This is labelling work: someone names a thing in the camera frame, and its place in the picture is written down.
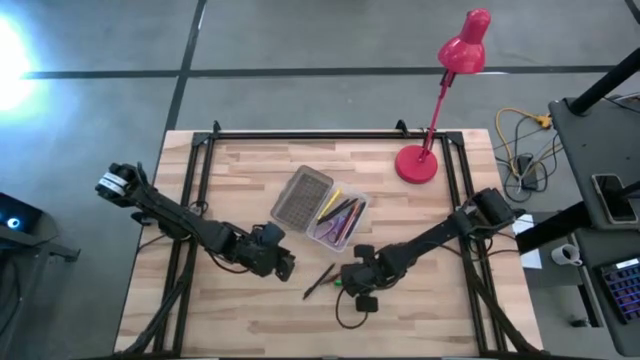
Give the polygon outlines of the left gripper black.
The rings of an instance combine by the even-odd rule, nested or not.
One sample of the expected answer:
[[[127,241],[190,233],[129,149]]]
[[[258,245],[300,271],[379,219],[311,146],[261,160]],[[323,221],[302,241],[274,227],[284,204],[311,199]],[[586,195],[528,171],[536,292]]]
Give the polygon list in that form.
[[[283,238],[283,231],[253,231],[238,241],[235,260],[262,277],[274,270],[280,281],[287,282],[291,276],[291,269],[295,267],[295,256],[290,252],[283,253],[281,261],[278,262],[279,243]]]

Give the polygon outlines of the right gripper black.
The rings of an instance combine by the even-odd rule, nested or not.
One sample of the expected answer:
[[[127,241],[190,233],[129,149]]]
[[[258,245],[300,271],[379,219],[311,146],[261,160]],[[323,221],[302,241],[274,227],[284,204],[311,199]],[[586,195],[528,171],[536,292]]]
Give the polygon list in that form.
[[[382,248],[369,256],[366,264],[343,265],[340,277],[347,294],[357,296],[356,311],[375,313],[379,310],[378,298],[365,295],[373,291],[388,290],[397,284],[404,276],[404,251],[401,248]]]

